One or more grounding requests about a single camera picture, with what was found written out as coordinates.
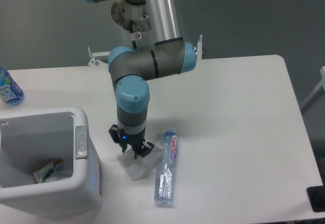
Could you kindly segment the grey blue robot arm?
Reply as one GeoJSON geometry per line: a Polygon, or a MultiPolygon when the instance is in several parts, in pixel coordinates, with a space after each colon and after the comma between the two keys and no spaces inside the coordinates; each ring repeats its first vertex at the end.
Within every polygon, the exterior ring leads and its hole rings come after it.
{"type": "Polygon", "coordinates": [[[145,157],[154,147],[145,140],[148,81],[192,71],[200,53],[183,40],[175,0],[113,1],[112,18],[129,32],[129,44],[108,54],[117,104],[117,123],[109,134],[122,150],[131,147],[135,157],[145,157]]]}

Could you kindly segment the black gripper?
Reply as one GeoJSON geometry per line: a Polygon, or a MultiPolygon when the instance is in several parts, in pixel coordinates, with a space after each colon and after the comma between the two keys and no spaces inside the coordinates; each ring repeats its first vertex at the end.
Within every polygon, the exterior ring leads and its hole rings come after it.
{"type": "Polygon", "coordinates": [[[154,144],[145,141],[145,129],[137,134],[127,134],[125,128],[119,128],[113,124],[109,129],[109,134],[115,144],[121,147],[122,152],[125,152],[127,146],[130,145],[134,152],[134,159],[138,156],[147,156],[154,148],[154,144]]]}

